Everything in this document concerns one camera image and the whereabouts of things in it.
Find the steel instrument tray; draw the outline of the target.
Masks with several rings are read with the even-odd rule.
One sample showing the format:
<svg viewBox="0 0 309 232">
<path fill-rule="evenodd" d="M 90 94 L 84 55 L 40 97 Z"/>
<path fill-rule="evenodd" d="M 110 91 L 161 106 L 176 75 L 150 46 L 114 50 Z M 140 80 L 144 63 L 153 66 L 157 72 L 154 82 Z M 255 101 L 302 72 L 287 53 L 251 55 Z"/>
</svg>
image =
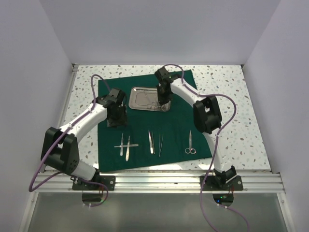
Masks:
<svg viewBox="0 0 309 232">
<path fill-rule="evenodd" d="M 160 105 L 157 99 L 157 89 L 156 88 L 149 88 L 149 87 L 133 87 L 131 89 L 130 98 L 129 98 L 129 108 L 133 110 L 143 110 L 143 111 L 155 111 L 155 108 L 147 109 L 147 99 L 145 98 L 144 92 L 147 92 L 151 95 L 151 98 L 156 101 L 156 105 Z"/>
</svg>

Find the steel scalpel handle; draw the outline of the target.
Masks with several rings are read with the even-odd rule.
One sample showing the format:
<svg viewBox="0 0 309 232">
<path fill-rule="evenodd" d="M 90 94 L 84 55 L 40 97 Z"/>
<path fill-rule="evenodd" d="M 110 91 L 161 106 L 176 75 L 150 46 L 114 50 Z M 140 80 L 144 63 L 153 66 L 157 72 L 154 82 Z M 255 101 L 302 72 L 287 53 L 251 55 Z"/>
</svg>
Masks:
<svg viewBox="0 0 309 232">
<path fill-rule="evenodd" d="M 129 145 L 129 144 L 130 144 L 130 136 L 128 137 L 127 145 Z M 129 151 L 130 151 L 130 147 L 128 146 L 128 147 L 126 148 L 126 161 L 129 160 Z"/>
<path fill-rule="evenodd" d="M 122 133 L 121 144 L 120 144 L 120 156 L 123 156 L 123 145 L 124 145 L 124 134 Z"/>
</svg>

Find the thin steel probe rod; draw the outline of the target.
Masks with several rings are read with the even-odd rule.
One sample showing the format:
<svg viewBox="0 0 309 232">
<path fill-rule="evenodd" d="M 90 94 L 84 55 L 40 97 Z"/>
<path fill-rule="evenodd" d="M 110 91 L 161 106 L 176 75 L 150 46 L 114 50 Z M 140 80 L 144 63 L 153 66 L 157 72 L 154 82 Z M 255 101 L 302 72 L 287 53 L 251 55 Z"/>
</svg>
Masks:
<svg viewBox="0 0 309 232">
<path fill-rule="evenodd" d="M 137 147 L 139 144 L 129 144 L 129 145 L 116 145 L 114 148 L 120 148 L 120 147 Z"/>
</svg>

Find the green surgical cloth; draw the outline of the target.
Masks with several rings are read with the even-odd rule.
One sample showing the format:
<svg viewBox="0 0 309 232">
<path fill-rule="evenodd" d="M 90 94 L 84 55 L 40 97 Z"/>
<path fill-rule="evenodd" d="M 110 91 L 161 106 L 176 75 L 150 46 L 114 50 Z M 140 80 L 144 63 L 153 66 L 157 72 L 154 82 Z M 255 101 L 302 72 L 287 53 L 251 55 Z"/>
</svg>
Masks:
<svg viewBox="0 0 309 232">
<path fill-rule="evenodd" d="M 212 157 L 209 145 L 194 126 L 193 108 L 181 97 L 172 96 L 171 107 L 167 112 L 154 112 L 127 109 L 127 125 L 112 128 L 107 122 L 98 125 L 98 165 L 102 172 L 141 168 L 170 164 L 182 161 L 206 159 Z M 195 154 L 186 154 L 189 146 L 189 131 L 192 132 L 192 147 Z M 148 131 L 154 144 L 154 154 L 150 153 Z M 124 145 L 139 144 L 130 147 L 129 160 L 126 161 L 126 147 L 123 156 L 120 148 L 122 133 Z M 159 156 L 159 135 L 163 134 L 161 156 Z"/>
</svg>

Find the steel blunt tweezers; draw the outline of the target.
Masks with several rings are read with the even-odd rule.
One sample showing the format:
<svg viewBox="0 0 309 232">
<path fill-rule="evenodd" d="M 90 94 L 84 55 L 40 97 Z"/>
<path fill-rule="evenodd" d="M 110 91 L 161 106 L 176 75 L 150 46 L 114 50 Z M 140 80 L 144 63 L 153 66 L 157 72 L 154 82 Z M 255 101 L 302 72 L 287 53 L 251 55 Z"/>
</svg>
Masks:
<svg viewBox="0 0 309 232">
<path fill-rule="evenodd" d="M 148 131 L 148 137 L 149 137 L 149 145 L 150 145 L 150 153 L 154 154 L 154 144 L 153 144 L 153 139 L 152 139 L 152 135 L 150 133 L 150 131 Z"/>
</svg>

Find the steel fine-point tweezers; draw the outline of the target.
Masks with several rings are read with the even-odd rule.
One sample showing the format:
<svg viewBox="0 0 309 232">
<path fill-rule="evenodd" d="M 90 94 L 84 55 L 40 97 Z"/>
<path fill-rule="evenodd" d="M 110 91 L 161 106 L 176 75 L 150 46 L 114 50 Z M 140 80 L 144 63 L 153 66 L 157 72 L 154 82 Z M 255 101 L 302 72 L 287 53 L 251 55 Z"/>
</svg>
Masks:
<svg viewBox="0 0 309 232">
<path fill-rule="evenodd" d="M 159 135 L 159 156 L 161 156 L 163 138 L 164 138 L 164 135 L 163 135 L 163 134 L 160 134 L 160 135 Z"/>
</svg>

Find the steel surgical scissors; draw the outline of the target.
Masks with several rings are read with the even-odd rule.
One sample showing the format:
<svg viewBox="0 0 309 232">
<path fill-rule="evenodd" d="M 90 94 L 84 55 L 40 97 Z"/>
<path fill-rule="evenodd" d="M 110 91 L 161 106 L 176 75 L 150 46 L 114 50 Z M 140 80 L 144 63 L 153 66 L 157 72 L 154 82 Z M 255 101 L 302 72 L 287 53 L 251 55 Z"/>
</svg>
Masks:
<svg viewBox="0 0 309 232">
<path fill-rule="evenodd" d="M 186 154 L 195 154 L 196 150 L 192 147 L 192 132 L 189 131 L 189 146 L 185 149 Z"/>
</svg>

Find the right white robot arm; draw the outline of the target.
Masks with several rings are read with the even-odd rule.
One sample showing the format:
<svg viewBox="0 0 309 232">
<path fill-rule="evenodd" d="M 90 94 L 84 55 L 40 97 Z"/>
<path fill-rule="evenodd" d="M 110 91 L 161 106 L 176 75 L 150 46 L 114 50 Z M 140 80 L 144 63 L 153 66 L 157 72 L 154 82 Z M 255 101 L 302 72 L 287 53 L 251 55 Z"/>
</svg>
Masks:
<svg viewBox="0 0 309 232">
<path fill-rule="evenodd" d="M 195 128 L 204 135 L 212 152 L 210 167 L 215 173 L 215 184 L 219 189 L 227 189 L 232 185 L 232 179 L 237 175 L 235 167 L 227 159 L 219 155 L 218 142 L 222 129 L 230 123 L 236 115 L 235 102 L 225 94 L 201 94 L 197 89 L 188 84 L 182 74 L 171 74 L 165 67 L 155 73 L 158 80 L 157 97 L 160 105 L 171 101 L 173 94 L 178 95 L 193 108 L 193 120 Z M 217 97 L 230 100 L 234 106 L 231 118 L 222 125 L 222 114 Z"/>
</svg>

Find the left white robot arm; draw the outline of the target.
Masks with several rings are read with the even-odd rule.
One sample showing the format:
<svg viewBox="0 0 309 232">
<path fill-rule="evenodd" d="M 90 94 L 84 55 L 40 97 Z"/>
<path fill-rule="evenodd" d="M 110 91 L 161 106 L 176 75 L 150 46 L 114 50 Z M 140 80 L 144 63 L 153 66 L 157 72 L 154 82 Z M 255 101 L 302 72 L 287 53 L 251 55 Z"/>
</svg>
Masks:
<svg viewBox="0 0 309 232">
<path fill-rule="evenodd" d="M 59 172 L 83 179 L 88 189 L 97 189 L 98 170 L 80 160 L 78 145 L 100 122 L 106 120 L 112 128 L 127 125 L 126 100 L 125 92 L 113 88 L 108 95 L 94 98 L 75 120 L 58 129 L 50 127 L 45 133 L 41 161 Z"/>
</svg>

